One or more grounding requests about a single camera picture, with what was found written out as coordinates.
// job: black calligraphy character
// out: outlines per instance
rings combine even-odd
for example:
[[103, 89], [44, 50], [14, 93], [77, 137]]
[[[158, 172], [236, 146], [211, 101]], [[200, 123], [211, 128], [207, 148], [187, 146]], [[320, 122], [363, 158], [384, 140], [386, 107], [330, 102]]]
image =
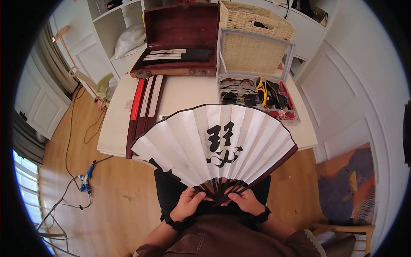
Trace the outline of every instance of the black calligraphy character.
[[220, 146], [220, 136], [218, 135], [220, 133], [220, 130], [220, 125], [215, 125], [214, 127], [207, 130], [207, 133], [209, 135], [212, 135], [208, 138], [208, 140], [211, 142], [210, 151], [212, 152], [217, 151], [218, 147]]
[[[213, 158], [213, 157], [216, 157], [219, 161], [221, 161], [221, 163], [218, 165], [218, 164], [215, 164], [215, 166], [217, 166], [217, 167], [219, 167], [219, 168], [222, 168], [222, 167], [224, 167], [224, 164], [226, 164], [226, 163], [233, 163], [233, 162], [235, 162], [235, 160], [237, 160], [237, 158], [238, 158], [238, 155], [236, 155], [236, 152], [241, 152], [242, 151], [242, 147], [241, 146], [239, 146], [239, 147], [236, 147], [236, 151], [235, 152], [233, 152], [234, 153], [234, 158], [233, 159], [229, 159], [229, 151], [228, 150], [226, 150], [226, 153], [224, 154], [224, 159], [220, 159], [220, 158], [218, 158], [217, 156], [212, 156], [211, 158]], [[207, 163], [211, 163], [211, 158], [210, 159], [206, 159], [207, 160]]]
[[231, 132], [233, 129], [233, 126], [234, 126], [234, 123], [232, 121], [230, 121], [229, 123], [227, 123], [227, 125], [224, 126], [224, 131], [228, 130], [228, 132], [223, 136], [223, 138], [225, 138], [226, 140], [226, 144], [225, 144], [226, 146], [231, 145], [230, 137], [233, 135], [233, 133]]

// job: wooden box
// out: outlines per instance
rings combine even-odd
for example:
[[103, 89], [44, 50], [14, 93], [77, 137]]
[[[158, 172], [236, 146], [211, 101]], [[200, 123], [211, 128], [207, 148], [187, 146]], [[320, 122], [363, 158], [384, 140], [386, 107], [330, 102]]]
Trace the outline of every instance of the wooden box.
[[[185, 3], [144, 11], [147, 49], [132, 68], [133, 78], [154, 75], [215, 76], [217, 64], [218, 4]], [[205, 62], [143, 65], [151, 51], [169, 49], [210, 49]]]

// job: white paper fan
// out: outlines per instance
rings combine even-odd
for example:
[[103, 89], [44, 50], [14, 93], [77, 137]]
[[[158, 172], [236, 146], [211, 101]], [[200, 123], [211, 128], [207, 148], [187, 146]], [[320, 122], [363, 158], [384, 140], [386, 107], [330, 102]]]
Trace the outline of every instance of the white paper fan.
[[257, 184], [290, 158], [297, 145], [266, 112], [238, 104], [204, 104], [157, 122], [131, 150], [222, 203], [229, 186], [240, 193], [240, 186]]

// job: wrist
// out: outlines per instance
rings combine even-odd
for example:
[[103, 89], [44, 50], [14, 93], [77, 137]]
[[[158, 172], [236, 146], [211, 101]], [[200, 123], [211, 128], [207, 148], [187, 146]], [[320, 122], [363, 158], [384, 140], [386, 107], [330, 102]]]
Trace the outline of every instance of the wrist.
[[266, 211], [266, 207], [264, 205], [260, 204], [260, 205], [258, 205], [257, 208], [255, 208], [255, 210], [251, 213], [251, 215], [258, 216], [258, 215], [262, 214], [265, 211]]
[[183, 222], [186, 217], [183, 217], [183, 216], [181, 216], [181, 215], [178, 215], [174, 210], [172, 210], [172, 211], [170, 212], [170, 218], [171, 218], [174, 222], [175, 222], [175, 221], [181, 221], [181, 222]]

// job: person's right hand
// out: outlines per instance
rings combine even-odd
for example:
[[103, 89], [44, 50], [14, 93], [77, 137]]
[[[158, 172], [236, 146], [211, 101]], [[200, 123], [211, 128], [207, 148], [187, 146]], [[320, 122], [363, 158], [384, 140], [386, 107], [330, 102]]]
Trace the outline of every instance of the person's right hand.
[[257, 216], [266, 210], [265, 206], [257, 200], [251, 189], [247, 189], [241, 194], [229, 193], [228, 197], [238, 204], [241, 210], [248, 212], [251, 215]]

